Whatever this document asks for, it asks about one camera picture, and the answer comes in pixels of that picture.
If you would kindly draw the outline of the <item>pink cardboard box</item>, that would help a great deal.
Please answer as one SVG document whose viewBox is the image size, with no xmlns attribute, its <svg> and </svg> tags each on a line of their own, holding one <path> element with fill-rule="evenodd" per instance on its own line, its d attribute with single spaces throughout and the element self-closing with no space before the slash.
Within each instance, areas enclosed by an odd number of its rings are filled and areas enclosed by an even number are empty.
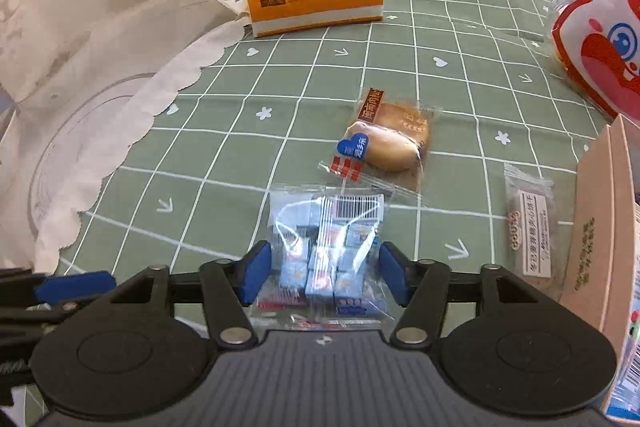
<svg viewBox="0 0 640 427">
<path fill-rule="evenodd" d="M 632 324 L 639 323 L 639 125 L 616 117 L 577 165 L 574 227 L 560 303 L 617 355 L 606 414 Z M 632 421 L 618 421 L 637 426 Z"/>
</svg>

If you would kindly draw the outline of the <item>red white bunny bag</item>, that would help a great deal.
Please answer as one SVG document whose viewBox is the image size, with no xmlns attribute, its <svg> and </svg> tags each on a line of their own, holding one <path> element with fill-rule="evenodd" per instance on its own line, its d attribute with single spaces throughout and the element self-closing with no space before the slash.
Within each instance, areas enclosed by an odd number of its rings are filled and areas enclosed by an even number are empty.
<svg viewBox="0 0 640 427">
<path fill-rule="evenodd" d="M 549 35 L 579 90 L 639 120 L 639 0 L 553 0 Z"/>
</svg>

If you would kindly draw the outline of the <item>clear bag of candies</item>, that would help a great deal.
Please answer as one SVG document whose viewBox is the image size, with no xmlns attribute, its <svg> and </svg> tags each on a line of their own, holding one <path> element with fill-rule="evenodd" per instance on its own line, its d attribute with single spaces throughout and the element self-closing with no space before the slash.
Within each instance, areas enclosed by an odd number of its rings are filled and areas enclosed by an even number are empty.
<svg viewBox="0 0 640 427">
<path fill-rule="evenodd" d="M 378 267 L 385 195 L 280 186 L 269 196 L 271 272 L 250 307 L 266 329 L 385 329 L 395 321 Z"/>
</svg>

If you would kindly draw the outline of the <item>bread bun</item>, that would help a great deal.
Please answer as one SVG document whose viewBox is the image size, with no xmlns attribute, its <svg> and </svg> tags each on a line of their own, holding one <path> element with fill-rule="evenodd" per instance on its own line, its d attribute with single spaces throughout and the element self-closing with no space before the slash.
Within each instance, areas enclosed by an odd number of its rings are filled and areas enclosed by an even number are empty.
<svg viewBox="0 0 640 427">
<path fill-rule="evenodd" d="M 318 168 L 334 178 L 410 199 L 422 179 L 439 110 L 369 89 L 355 105 L 332 156 Z"/>
</svg>

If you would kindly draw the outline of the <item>sandwich biscuit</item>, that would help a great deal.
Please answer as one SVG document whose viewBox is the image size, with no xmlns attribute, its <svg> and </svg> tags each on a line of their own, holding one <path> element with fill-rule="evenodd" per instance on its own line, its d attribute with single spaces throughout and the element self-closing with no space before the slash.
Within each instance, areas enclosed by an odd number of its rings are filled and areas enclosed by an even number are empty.
<svg viewBox="0 0 640 427">
<path fill-rule="evenodd" d="M 504 165 L 503 176 L 513 271 L 532 283 L 550 283 L 558 227 L 553 182 L 511 164 Z"/>
</svg>

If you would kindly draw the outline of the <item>beige mesh food cover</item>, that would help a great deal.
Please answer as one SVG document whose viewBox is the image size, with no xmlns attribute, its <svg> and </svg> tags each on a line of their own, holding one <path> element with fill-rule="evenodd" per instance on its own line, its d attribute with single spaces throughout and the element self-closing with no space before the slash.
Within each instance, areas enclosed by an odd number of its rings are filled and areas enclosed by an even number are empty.
<svg viewBox="0 0 640 427">
<path fill-rule="evenodd" d="M 154 119 L 243 35 L 220 0 L 1 0 L 1 264 L 52 273 Z"/>
</svg>

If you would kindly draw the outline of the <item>green checkered tablecloth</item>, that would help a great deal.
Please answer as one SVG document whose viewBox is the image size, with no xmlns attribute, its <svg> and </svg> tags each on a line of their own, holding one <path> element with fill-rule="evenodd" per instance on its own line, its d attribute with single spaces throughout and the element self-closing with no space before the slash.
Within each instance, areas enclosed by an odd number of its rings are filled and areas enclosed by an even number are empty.
<svg viewBox="0 0 640 427">
<path fill-rule="evenodd" d="M 269 195 L 330 185 L 360 98 L 433 112 L 420 195 L 396 195 L 382 237 L 460 272 L 511 259 L 503 168 L 553 183 L 559 296 L 576 167 L 605 121 L 568 87 L 544 34 L 550 0 L 385 0 L 384 17 L 246 35 L 181 91 L 109 176 L 58 272 L 192 272 L 266 239 Z"/>
</svg>

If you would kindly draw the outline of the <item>blue snack packet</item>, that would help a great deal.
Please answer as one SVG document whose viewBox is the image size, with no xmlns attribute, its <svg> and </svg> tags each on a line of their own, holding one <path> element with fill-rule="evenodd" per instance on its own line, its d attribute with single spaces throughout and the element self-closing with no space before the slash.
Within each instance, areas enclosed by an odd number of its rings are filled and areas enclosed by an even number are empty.
<svg viewBox="0 0 640 427">
<path fill-rule="evenodd" d="M 622 366 L 606 413 L 618 421 L 639 422 L 639 323 L 631 326 Z"/>
</svg>

